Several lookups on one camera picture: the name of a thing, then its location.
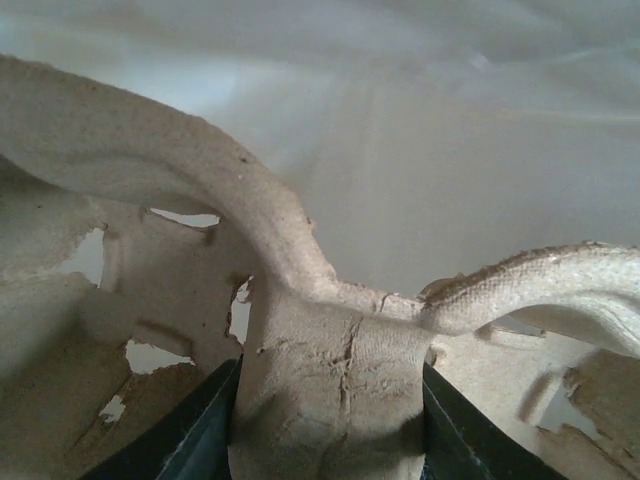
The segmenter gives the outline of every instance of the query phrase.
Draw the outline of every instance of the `white sheet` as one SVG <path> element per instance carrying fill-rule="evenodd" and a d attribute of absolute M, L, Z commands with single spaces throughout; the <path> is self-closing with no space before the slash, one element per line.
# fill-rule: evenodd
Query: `white sheet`
<path fill-rule="evenodd" d="M 0 47 L 202 115 L 352 281 L 640 234 L 640 4 L 2 0 Z"/>

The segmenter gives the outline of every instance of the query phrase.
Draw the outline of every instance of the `hole in cardboard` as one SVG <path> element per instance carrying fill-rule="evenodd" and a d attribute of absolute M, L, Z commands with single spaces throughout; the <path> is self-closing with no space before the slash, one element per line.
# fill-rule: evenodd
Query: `hole in cardboard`
<path fill-rule="evenodd" d="M 242 344 L 244 344 L 247 339 L 247 329 L 249 327 L 252 280 L 253 277 L 249 277 L 249 279 L 238 288 L 235 299 L 231 303 L 231 325 L 229 327 L 229 334 L 234 335 Z"/>
<path fill-rule="evenodd" d="M 120 395 L 114 395 L 100 412 L 100 418 L 102 418 L 104 423 L 115 423 L 122 417 L 124 409 L 125 404 L 122 403 L 122 397 Z"/>
<path fill-rule="evenodd" d="M 195 365 L 190 357 L 182 357 L 148 343 L 137 343 L 129 340 L 126 345 L 126 358 L 133 373 L 150 374 L 159 368 L 189 363 Z"/>
<path fill-rule="evenodd" d="M 103 239 L 104 230 L 94 228 L 85 235 L 73 256 L 58 265 L 56 270 L 59 273 L 80 272 L 87 277 L 87 280 L 99 287 L 104 270 Z"/>
<path fill-rule="evenodd" d="M 493 327 L 503 332 L 528 335 L 530 337 L 544 337 L 545 332 L 541 328 L 534 327 L 509 315 L 500 317 L 492 323 Z"/>
<path fill-rule="evenodd" d="M 179 213 L 168 212 L 158 208 L 150 208 L 151 213 L 166 218 L 173 222 L 185 225 L 187 227 L 206 228 L 212 227 L 220 223 L 220 217 L 208 213 L 199 215 L 180 215 Z"/>
<path fill-rule="evenodd" d="M 570 425 L 580 430 L 589 438 L 597 440 L 600 438 L 600 433 L 595 423 L 569 400 L 574 391 L 575 387 L 567 388 L 565 385 L 560 384 L 555 395 L 549 402 L 549 406 L 544 411 L 538 426 L 555 434 L 559 434 L 563 425 Z"/>

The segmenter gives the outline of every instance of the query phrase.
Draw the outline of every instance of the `white fabric backdrop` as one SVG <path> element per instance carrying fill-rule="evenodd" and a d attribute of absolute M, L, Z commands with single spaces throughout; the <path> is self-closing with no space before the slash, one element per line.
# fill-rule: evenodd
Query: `white fabric backdrop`
<path fill-rule="evenodd" d="M 4 53 L 202 115 L 299 193 L 348 280 L 638 243 L 633 0 L 0 1 Z"/>

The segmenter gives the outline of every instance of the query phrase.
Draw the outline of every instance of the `black plastic piece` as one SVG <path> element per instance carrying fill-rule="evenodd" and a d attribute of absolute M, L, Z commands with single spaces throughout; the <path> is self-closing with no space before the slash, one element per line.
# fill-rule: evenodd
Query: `black plastic piece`
<path fill-rule="evenodd" d="M 81 480 L 231 480 L 228 424 L 241 364 L 223 363 L 171 413 Z"/>
<path fill-rule="evenodd" d="M 522 448 L 433 367 L 423 371 L 425 480 L 567 480 Z"/>

